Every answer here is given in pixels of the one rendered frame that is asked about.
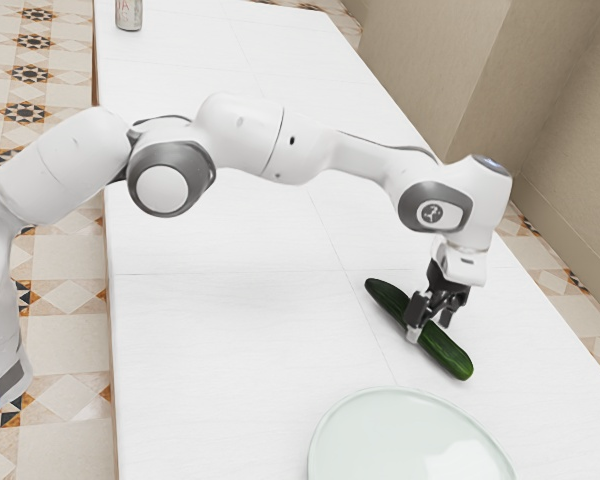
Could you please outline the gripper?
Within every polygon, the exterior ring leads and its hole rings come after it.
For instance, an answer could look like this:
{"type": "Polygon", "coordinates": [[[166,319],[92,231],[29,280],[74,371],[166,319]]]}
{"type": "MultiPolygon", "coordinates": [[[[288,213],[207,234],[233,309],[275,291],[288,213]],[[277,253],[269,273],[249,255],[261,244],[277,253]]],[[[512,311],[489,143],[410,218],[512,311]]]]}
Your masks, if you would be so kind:
{"type": "Polygon", "coordinates": [[[431,318],[430,303],[436,304],[437,320],[441,328],[448,328],[454,313],[464,305],[468,298],[470,287],[461,283],[447,280],[441,267],[432,259],[426,272],[429,286],[427,291],[416,291],[404,312],[404,320],[407,324],[406,339],[416,344],[426,322],[431,318]]]}

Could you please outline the green cucumber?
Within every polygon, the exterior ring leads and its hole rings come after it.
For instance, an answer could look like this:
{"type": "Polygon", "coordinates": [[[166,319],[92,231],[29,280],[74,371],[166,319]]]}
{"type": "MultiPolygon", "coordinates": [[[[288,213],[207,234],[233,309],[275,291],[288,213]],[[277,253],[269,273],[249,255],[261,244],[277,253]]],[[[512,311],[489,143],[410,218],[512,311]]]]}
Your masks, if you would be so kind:
{"type": "MultiPolygon", "coordinates": [[[[364,287],[376,303],[407,332],[404,314],[410,303],[408,295],[394,285],[375,278],[366,279],[364,287]]],[[[473,375],[474,366],[469,355],[434,321],[427,320],[424,323],[417,343],[456,379],[465,381],[473,375]]]]}

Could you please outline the pale green glass plate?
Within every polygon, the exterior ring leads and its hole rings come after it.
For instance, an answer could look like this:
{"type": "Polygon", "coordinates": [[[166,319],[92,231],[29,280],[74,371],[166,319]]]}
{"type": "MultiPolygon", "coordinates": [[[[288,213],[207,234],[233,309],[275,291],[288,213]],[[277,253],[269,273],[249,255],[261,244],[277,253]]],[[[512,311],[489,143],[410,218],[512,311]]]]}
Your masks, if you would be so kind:
{"type": "Polygon", "coordinates": [[[364,389],[319,421],[308,480],[518,480],[508,455],[473,417],[406,387],[364,389]]]}

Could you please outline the silver drink can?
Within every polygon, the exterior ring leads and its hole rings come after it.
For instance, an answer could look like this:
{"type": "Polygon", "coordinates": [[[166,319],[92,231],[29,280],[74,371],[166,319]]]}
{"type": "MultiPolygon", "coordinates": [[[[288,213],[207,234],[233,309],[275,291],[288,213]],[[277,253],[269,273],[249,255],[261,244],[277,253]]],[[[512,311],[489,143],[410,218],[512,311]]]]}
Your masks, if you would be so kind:
{"type": "Polygon", "coordinates": [[[143,24],[143,0],[115,0],[116,27],[135,32],[143,24]]]}

